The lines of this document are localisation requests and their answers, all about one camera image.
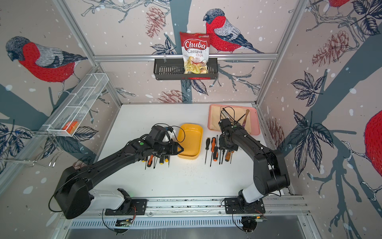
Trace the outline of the green black screwdriver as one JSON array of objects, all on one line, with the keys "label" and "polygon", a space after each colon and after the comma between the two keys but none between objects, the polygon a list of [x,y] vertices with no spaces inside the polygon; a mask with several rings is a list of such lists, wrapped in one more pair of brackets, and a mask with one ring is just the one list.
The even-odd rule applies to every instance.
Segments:
[{"label": "green black screwdriver", "polygon": [[222,150],[219,149],[219,165],[221,165],[221,156],[222,156]]}]

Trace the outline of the orange black large screwdriver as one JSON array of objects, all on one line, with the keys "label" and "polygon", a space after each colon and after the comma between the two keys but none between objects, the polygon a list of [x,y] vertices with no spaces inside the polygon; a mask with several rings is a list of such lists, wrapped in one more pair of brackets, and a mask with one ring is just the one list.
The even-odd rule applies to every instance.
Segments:
[{"label": "orange black large screwdriver", "polygon": [[216,146],[216,137],[213,137],[211,140],[211,159],[210,159],[210,166],[212,166],[212,161],[214,159],[214,150]]}]

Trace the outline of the wooden handle black screwdriver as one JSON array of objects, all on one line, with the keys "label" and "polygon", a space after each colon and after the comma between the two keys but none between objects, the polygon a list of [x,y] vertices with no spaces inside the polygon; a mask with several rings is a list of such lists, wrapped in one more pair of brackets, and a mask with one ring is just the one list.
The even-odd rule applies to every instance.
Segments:
[{"label": "wooden handle black screwdriver", "polygon": [[231,151],[228,151],[228,152],[226,153],[226,155],[225,155],[224,160],[225,160],[226,162],[229,162],[229,161],[231,160],[231,156],[232,156],[232,152],[231,152]]}]

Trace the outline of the small orange black screwdriver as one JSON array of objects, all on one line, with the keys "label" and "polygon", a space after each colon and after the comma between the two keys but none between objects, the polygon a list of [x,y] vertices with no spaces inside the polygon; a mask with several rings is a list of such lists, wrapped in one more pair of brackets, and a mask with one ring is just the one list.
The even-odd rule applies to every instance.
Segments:
[{"label": "small orange black screwdriver", "polygon": [[218,161],[218,146],[215,146],[212,152],[213,161]]}]

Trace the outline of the yellow storage box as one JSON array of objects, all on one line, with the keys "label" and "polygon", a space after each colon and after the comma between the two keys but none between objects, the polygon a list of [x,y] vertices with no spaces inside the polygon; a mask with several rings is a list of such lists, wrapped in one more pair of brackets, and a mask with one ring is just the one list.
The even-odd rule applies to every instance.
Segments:
[{"label": "yellow storage box", "polygon": [[197,159],[201,152],[203,128],[198,124],[185,123],[181,126],[177,139],[184,149],[178,154],[179,158],[194,160]]}]

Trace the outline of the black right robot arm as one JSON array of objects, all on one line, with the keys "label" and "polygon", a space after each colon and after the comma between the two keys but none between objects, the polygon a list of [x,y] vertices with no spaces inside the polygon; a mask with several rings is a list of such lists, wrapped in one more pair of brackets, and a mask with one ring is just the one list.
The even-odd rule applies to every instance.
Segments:
[{"label": "black right robot arm", "polygon": [[227,151],[241,148],[253,161],[253,183],[238,193],[240,206],[247,206],[274,191],[290,186],[285,158],[280,150],[272,150],[255,140],[240,124],[228,118],[219,121],[220,146]]}]

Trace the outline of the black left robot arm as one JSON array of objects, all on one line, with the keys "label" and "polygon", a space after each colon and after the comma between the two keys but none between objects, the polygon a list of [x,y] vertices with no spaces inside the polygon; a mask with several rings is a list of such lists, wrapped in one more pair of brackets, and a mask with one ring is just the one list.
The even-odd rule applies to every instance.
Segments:
[{"label": "black left robot arm", "polygon": [[154,125],[149,134],[129,141],[112,155],[80,169],[66,168],[52,198],[56,200],[66,219],[74,219],[84,213],[96,201],[90,191],[124,167],[148,156],[178,155],[184,148],[170,133],[171,126]]}]

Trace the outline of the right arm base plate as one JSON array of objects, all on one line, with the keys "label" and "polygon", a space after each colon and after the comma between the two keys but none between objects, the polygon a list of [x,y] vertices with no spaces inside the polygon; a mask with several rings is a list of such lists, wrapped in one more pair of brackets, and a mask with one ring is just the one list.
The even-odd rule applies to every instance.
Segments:
[{"label": "right arm base plate", "polygon": [[264,214],[266,212],[263,200],[257,200],[252,203],[239,203],[238,198],[225,198],[222,206],[226,214]]}]

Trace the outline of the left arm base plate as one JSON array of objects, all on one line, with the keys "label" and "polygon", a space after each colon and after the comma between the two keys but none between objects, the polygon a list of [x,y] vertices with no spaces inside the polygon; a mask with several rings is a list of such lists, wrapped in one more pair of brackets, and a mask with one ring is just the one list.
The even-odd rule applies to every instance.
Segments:
[{"label": "left arm base plate", "polygon": [[122,203],[117,209],[106,209],[106,216],[142,216],[145,215],[147,199],[129,199]]}]

